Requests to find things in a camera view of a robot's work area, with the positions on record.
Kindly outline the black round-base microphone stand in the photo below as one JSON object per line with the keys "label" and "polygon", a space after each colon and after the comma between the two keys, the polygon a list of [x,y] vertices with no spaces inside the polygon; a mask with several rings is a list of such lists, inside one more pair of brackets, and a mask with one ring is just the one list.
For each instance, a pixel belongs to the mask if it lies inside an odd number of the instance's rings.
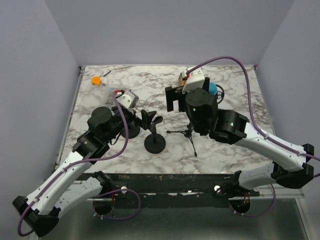
{"label": "black round-base microphone stand", "polygon": [[157,116],[150,125],[149,134],[144,140],[144,147],[145,149],[151,154],[159,154],[161,153],[166,147],[166,140],[165,138],[157,133],[156,125],[163,121],[162,116]]}

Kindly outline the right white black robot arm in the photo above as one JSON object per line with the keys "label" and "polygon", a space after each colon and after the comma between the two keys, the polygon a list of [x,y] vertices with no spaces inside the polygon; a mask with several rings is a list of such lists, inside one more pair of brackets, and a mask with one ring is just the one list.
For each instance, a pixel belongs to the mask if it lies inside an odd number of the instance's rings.
{"label": "right white black robot arm", "polygon": [[183,93],[181,87],[166,87],[167,111],[185,112],[193,130],[201,136],[209,136],[219,143],[236,145],[254,151],[271,163],[247,171],[238,171],[230,183],[230,191],[241,196],[247,190],[263,185],[278,185],[300,189],[314,178],[314,168],[308,164],[311,145],[295,145],[255,129],[244,115],[227,109],[219,109],[216,96],[202,88]]}

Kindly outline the gold microphone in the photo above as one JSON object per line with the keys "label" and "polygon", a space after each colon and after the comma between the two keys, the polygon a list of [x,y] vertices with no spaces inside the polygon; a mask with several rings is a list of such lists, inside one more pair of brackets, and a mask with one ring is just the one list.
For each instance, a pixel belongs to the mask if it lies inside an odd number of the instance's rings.
{"label": "gold microphone", "polygon": [[178,84],[179,86],[184,86],[186,84],[186,79],[183,78],[181,74],[178,77]]}

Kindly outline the black stand holding gold microphone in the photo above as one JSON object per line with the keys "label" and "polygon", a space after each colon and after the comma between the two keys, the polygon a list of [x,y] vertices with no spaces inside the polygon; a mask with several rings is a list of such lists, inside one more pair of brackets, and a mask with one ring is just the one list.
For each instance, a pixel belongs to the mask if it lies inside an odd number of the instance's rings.
{"label": "black stand holding gold microphone", "polygon": [[129,139],[133,139],[135,137],[137,137],[140,133],[140,127],[138,125],[135,124],[135,122],[131,122],[128,125],[128,138]]}

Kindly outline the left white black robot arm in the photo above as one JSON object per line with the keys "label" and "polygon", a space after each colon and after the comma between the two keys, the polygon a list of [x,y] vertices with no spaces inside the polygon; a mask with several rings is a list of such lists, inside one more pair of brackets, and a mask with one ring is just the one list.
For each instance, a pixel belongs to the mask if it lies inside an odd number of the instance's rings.
{"label": "left white black robot arm", "polygon": [[155,115],[156,111],[141,110],[141,117],[138,117],[133,109],[122,105],[112,108],[100,106],[93,110],[87,120],[88,130],[78,137],[57,170],[32,193],[17,196],[13,200],[12,204],[20,214],[18,226],[21,227],[22,222],[26,222],[31,233],[44,237],[56,227],[60,217],[72,205],[97,195],[107,197],[111,185],[97,177],[90,177],[81,188],[69,187],[97,161],[105,160],[103,156],[109,150],[111,141],[124,133],[124,146],[107,159],[120,156],[129,141],[129,126],[133,124],[148,130]]}

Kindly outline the black tripod shock-mount stand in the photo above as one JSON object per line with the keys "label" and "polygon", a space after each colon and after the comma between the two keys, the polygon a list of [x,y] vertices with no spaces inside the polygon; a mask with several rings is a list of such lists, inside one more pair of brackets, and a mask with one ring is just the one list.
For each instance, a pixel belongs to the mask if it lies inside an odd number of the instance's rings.
{"label": "black tripod shock-mount stand", "polygon": [[[217,90],[218,90],[217,95],[214,95],[214,96],[217,99],[217,104],[220,104],[224,100],[225,90],[223,89],[223,87],[221,87],[218,84],[217,84]],[[183,134],[185,138],[190,140],[191,145],[193,147],[194,156],[197,157],[198,155],[197,155],[197,152],[196,152],[196,149],[195,149],[195,145],[194,145],[194,142],[193,142],[193,139],[192,139],[192,132],[193,131],[194,131],[194,129],[191,127],[191,124],[189,123],[187,125],[187,129],[185,129],[185,130],[167,130],[166,133],[167,134],[172,134],[172,133],[181,133],[181,134]]]}

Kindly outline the blue foam-head microphone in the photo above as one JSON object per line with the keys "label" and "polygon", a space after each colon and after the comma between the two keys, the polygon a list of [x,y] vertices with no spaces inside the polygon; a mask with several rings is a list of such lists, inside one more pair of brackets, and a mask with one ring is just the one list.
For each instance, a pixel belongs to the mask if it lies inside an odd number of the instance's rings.
{"label": "blue foam-head microphone", "polygon": [[214,82],[209,83],[209,93],[211,95],[217,95],[218,94],[218,87]]}

